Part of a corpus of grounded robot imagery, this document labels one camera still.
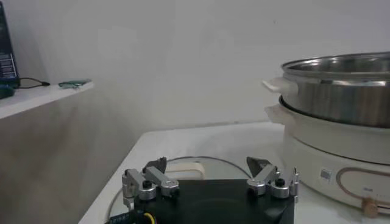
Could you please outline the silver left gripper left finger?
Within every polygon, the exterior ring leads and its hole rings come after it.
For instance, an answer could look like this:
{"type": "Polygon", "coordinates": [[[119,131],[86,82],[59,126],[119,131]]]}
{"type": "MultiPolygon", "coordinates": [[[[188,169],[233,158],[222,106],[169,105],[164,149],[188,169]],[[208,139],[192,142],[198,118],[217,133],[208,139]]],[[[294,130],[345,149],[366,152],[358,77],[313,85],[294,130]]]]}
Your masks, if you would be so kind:
{"type": "Polygon", "coordinates": [[[128,210],[135,209],[135,202],[149,202],[157,197],[176,198],[179,182],[165,175],[166,157],[149,161],[141,171],[126,169],[122,175],[123,203],[128,210]]]}

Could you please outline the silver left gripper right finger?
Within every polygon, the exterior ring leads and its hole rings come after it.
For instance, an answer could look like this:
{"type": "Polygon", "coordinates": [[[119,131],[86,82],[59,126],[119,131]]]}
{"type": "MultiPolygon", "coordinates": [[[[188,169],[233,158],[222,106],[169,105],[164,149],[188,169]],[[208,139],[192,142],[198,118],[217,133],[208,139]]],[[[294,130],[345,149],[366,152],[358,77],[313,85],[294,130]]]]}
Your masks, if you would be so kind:
{"type": "Polygon", "coordinates": [[[247,188],[255,197],[269,194],[273,198],[293,198],[298,202],[299,173],[296,167],[281,171],[266,159],[247,157],[246,163],[252,174],[247,180],[247,188]]]}

